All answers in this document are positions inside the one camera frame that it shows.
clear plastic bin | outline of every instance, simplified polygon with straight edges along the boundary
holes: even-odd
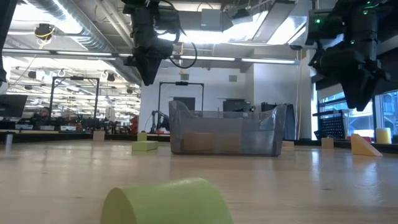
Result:
[[[279,156],[286,106],[262,113],[189,111],[169,102],[170,140],[176,154]]]

white wall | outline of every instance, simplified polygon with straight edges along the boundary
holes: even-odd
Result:
[[[293,65],[254,65],[254,103],[296,104],[299,68]]]
[[[152,111],[157,110],[159,97],[159,82],[179,82],[179,68],[160,69],[151,86],[142,84],[141,109],[139,116],[139,131],[149,132],[152,126],[152,118],[147,122]],[[223,102],[228,98],[246,98],[245,74],[240,73],[239,69],[227,68],[190,68],[184,70],[189,74],[190,83],[204,83],[205,94],[203,109],[205,111],[217,111],[223,109]],[[237,75],[238,82],[229,82],[229,75]],[[169,113],[169,101],[173,97],[195,97],[195,109],[201,110],[201,86],[175,86],[163,84],[161,89],[160,110]]]
[[[257,111],[261,110],[262,102],[269,104],[290,103],[293,104],[295,111],[297,111],[297,117],[300,117],[301,105],[300,138],[310,139],[312,137],[312,91],[308,61],[309,57],[304,58],[301,66],[254,64],[253,91],[254,104]],[[297,84],[300,80],[301,87],[298,89],[297,94]]]

fluorescent light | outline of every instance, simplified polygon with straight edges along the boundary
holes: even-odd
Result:
[[[48,50],[28,50],[28,49],[3,49],[3,53],[17,53],[17,54],[49,54]]]
[[[303,27],[302,29],[300,29],[300,31],[298,33],[296,33],[287,43],[291,44],[293,43],[295,40],[297,40],[301,35],[303,35],[305,33],[305,31],[307,30],[306,27]]]
[[[219,60],[219,61],[233,62],[235,61],[235,58],[198,56],[198,60]]]
[[[116,58],[87,57],[88,60],[116,60]]]
[[[119,54],[119,57],[128,57],[128,56],[132,56],[132,54]]]
[[[101,52],[68,52],[68,51],[57,51],[58,54],[62,55],[77,55],[77,56],[94,56],[94,57],[106,57],[112,56],[112,53],[101,53]]]
[[[181,59],[188,59],[188,60],[194,60],[195,56],[191,55],[181,55]],[[214,61],[226,61],[226,62],[233,62],[235,61],[235,58],[231,57],[207,57],[207,56],[198,56],[198,60],[214,60]]]
[[[293,65],[293,64],[296,64],[295,60],[259,59],[259,58],[242,58],[242,62],[274,63],[274,64],[282,64],[282,65]]]

metal frame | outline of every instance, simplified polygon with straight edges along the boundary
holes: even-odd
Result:
[[[98,94],[100,92],[100,79],[99,78],[85,78],[85,77],[79,77],[79,80],[96,80],[97,81],[97,86],[96,86],[96,91],[95,91],[95,105],[94,105],[94,118],[97,116],[97,105],[98,105]],[[70,79],[70,80],[76,80],[76,77],[52,77],[52,84],[51,84],[51,96],[50,96],[50,111],[49,111],[49,119],[51,118],[51,113],[52,113],[52,103],[54,99],[54,89],[57,87],[55,85],[55,81],[57,79]]]
[[[205,95],[205,84],[204,83],[190,83],[190,82],[160,82],[159,83],[159,97],[157,100],[157,111],[160,111],[160,94],[162,91],[162,85],[163,84],[174,84],[174,85],[181,85],[181,83],[186,84],[186,86],[189,85],[201,85],[201,110],[203,112],[203,102],[204,102],[204,95]],[[159,123],[160,123],[160,116],[157,117],[157,127],[159,127]]]

ceiling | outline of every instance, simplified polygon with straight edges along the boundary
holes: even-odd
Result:
[[[76,9],[82,12],[82,15],[88,19],[88,22],[93,24],[93,29],[97,29],[104,39],[110,44],[111,50],[118,53],[131,53],[132,41],[122,38],[121,33],[127,35],[126,31],[131,31],[130,18],[122,14],[123,5],[120,0],[107,0],[109,4],[104,4],[103,7],[97,5],[98,2],[104,0],[73,0]],[[286,45],[289,44],[303,45],[306,37],[305,23],[307,21],[308,10],[312,8],[311,1],[298,0],[253,0],[253,1],[230,1],[230,0],[210,0],[208,3],[200,3],[195,0],[173,0],[174,6],[180,11],[180,20],[182,27],[188,35],[188,39],[196,43],[199,56],[214,56],[214,57],[252,57],[252,58],[281,58],[281,59],[296,59],[296,53],[290,50]],[[281,2],[288,2],[286,8],[278,8],[276,5]],[[321,8],[333,7],[335,0],[320,1]],[[110,19],[116,21],[116,26],[109,21],[106,16],[106,11],[112,11],[113,8],[117,11],[118,17],[123,21],[123,24],[116,21],[117,16],[111,15]],[[200,30],[201,11],[202,9],[218,9],[223,13],[222,29],[223,32],[203,31]],[[250,7],[248,11],[252,14],[253,21],[246,24],[233,26],[230,17],[236,13],[236,10]],[[267,19],[274,19],[276,27],[269,29],[262,29],[263,21]],[[17,6],[14,18],[11,24],[10,32],[6,40],[8,48],[15,49],[38,49],[42,40],[37,40],[34,35],[34,29],[40,23],[49,23],[55,25],[57,28],[53,38],[50,42],[46,42],[41,46],[46,50],[72,50],[72,51],[87,51],[87,48],[76,41],[76,34],[72,36],[65,36],[65,31],[68,30],[71,34],[73,27],[68,26],[67,29],[55,21],[56,19],[50,14],[43,13],[40,9],[29,4],[20,4]],[[269,40],[262,40],[263,33],[272,32]],[[193,46],[187,38],[181,39],[183,43],[178,44],[174,48],[175,54],[183,53],[184,55],[194,55]],[[86,60],[76,59],[61,59],[61,58],[35,58],[32,57],[8,57],[5,58],[11,66],[11,82],[16,83],[10,89],[11,93],[30,94],[31,103],[29,106],[45,106],[49,103],[48,94],[50,93],[51,75],[65,72],[65,77],[72,75],[80,75],[86,78],[100,78],[100,103],[99,108],[103,111],[109,105],[114,105],[120,114],[139,112],[139,101],[141,97],[138,85],[129,83],[124,77],[126,74],[121,71],[114,63],[104,60],[96,60],[95,58],[87,58]],[[189,60],[184,60],[183,65],[190,63]],[[161,68],[168,68],[173,66],[170,62],[164,60]],[[198,61],[195,67],[203,68],[240,68],[244,71],[248,66],[244,66],[239,62],[218,62],[218,61]],[[31,79],[27,76],[29,71],[40,71],[44,73],[44,79]],[[106,80],[107,73],[115,74],[115,81],[108,82]],[[26,90],[25,86],[29,85],[31,90]],[[71,91],[71,86],[75,86],[78,91]],[[93,83],[89,80],[74,81],[64,80],[55,93],[57,94],[57,106],[60,108],[93,108],[92,95],[95,93]],[[127,88],[134,87],[133,94],[127,94]],[[69,96],[82,98],[83,100],[69,100]],[[112,101],[113,96],[117,98],[125,98],[126,101]],[[43,100],[38,105],[36,102],[38,97]],[[134,105],[127,105],[129,101],[134,102]]]

